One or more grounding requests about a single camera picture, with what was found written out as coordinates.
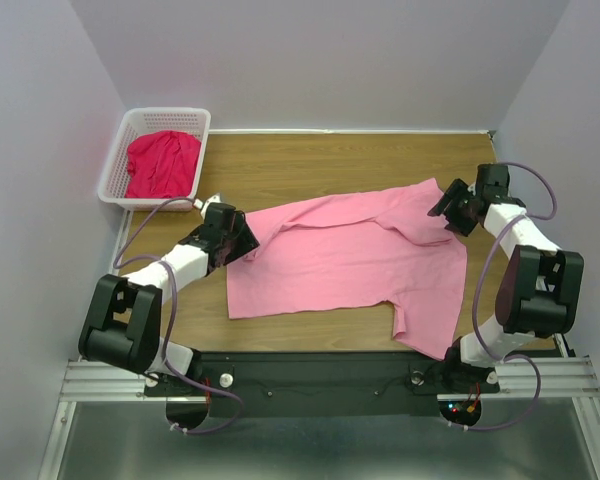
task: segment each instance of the gray wall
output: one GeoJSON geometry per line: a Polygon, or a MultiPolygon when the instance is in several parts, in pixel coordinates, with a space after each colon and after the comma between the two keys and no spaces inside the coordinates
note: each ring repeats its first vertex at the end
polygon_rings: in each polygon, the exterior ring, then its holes
{"type": "Polygon", "coordinates": [[[496,128],[567,0],[72,0],[127,107],[214,128],[496,128]]]}
{"type": "MultiPolygon", "coordinates": [[[[542,229],[580,251],[585,276],[569,340],[591,354],[600,378],[600,0],[572,0],[495,137],[498,158],[544,173],[558,195],[557,217],[542,229]]],[[[515,192],[547,209],[536,184],[515,192]]]]}
{"type": "Polygon", "coordinates": [[[65,0],[0,0],[0,480],[37,478],[119,212],[95,185],[122,103],[65,0]]]}

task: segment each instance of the plastic basket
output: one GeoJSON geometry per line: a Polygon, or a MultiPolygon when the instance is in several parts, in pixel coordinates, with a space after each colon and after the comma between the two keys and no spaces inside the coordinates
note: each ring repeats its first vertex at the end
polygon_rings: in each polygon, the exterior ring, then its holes
{"type": "MultiPolygon", "coordinates": [[[[118,129],[116,140],[109,151],[107,163],[100,177],[98,197],[106,203],[115,203],[127,210],[152,210],[164,202],[164,198],[125,198],[127,186],[131,177],[127,173],[127,147],[136,138],[148,133],[161,130],[186,132],[202,144],[196,173],[191,185],[188,198],[193,199],[198,190],[200,173],[204,162],[204,152],[207,147],[211,114],[202,108],[134,108],[125,113],[118,129]]],[[[165,210],[191,210],[191,202],[173,202],[165,210]]]]}

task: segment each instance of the white metal frame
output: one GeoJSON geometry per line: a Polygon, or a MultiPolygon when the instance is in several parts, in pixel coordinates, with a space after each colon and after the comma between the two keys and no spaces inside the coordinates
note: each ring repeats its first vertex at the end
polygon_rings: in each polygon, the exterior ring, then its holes
{"type": "MultiPolygon", "coordinates": [[[[116,247],[112,256],[125,243],[133,212],[125,211],[116,247]]],[[[541,397],[572,398],[585,442],[600,480],[600,387],[595,370],[588,358],[569,357],[562,335],[555,336],[563,358],[534,358],[543,375],[541,397]]],[[[531,398],[536,378],[526,362],[508,362],[497,365],[496,373],[501,386],[498,394],[484,394],[484,398],[531,398]]],[[[51,427],[39,480],[56,480],[60,474],[76,406],[81,402],[165,402],[166,398],[144,395],[145,379],[99,362],[69,362],[65,373],[58,408],[51,427]]],[[[439,395],[439,400],[455,400],[454,395],[439,395]]],[[[204,402],[204,397],[172,397],[169,401],[204,402]]]]}

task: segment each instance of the pink shirt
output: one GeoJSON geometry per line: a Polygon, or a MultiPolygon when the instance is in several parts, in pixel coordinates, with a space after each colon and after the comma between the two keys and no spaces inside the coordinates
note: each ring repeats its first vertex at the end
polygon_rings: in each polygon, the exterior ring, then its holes
{"type": "Polygon", "coordinates": [[[435,179],[247,214],[260,247],[227,267],[230,318],[395,306],[393,338],[441,359],[453,340],[467,255],[427,212],[435,179]]]}

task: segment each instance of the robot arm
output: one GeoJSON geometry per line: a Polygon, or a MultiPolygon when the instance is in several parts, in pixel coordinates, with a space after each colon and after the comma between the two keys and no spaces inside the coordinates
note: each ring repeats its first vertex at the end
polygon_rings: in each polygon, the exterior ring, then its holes
{"type": "MultiPolygon", "coordinates": [[[[468,236],[480,223],[494,237],[513,219],[525,215],[502,238],[500,246],[509,264],[498,290],[495,313],[479,328],[487,347],[501,358],[536,338],[568,332],[580,292],[582,256],[561,250],[526,213],[524,204],[509,195],[507,166],[498,164],[480,165],[473,189],[455,180],[429,212],[444,214],[449,221],[447,229],[456,233],[468,236]]],[[[462,337],[451,348],[459,349],[465,365],[494,364],[475,333],[462,337]]]]}
{"type": "MultiPolygon", "coordinates": [[[[171,266],[178,290],[258,246],[244,213],[219,196],[196,206],[204,223],[161,258],[171,266]]],[[[127,276],[105,275],[96,284],[87,312],[80,354],[138,374],[171,374],[159,355],[161,307],[170,296],[169,276],[158,261],[127,276]],[[128,323],[116,318],[128,311],[128,323]]],[[[181,372],[189,370],[193,355],[189,348],[167,345],[171,364],[181,372]]]]}

